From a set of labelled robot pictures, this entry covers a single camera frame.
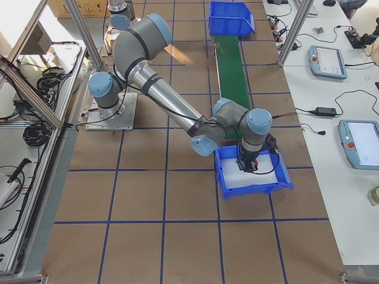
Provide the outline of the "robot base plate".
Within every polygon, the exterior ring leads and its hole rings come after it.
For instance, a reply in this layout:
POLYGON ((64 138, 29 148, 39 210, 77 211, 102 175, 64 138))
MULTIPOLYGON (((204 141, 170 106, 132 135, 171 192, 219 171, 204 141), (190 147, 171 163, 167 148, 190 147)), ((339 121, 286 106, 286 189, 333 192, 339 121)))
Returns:
POLYGON ((131 131, 134 126, 134 117, 137 106, 137 93, 119 93, 119 102, 110 109, 100 108, 95 99, 88 113, 85 128, 87 131, 131 131))

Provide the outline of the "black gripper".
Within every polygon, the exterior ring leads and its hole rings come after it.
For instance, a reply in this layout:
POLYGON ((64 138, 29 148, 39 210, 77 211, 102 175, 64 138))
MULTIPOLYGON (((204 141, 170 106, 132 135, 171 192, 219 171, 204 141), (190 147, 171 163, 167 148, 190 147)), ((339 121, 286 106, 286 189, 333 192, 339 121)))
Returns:
POLYGON ((252 162, 259 156, 259 151, 247 151, 246 149, 239 149, 237 151, 237 166, 239 170, 247 173, 253 173, 258 170, 258 167, 252 166, 252 162))

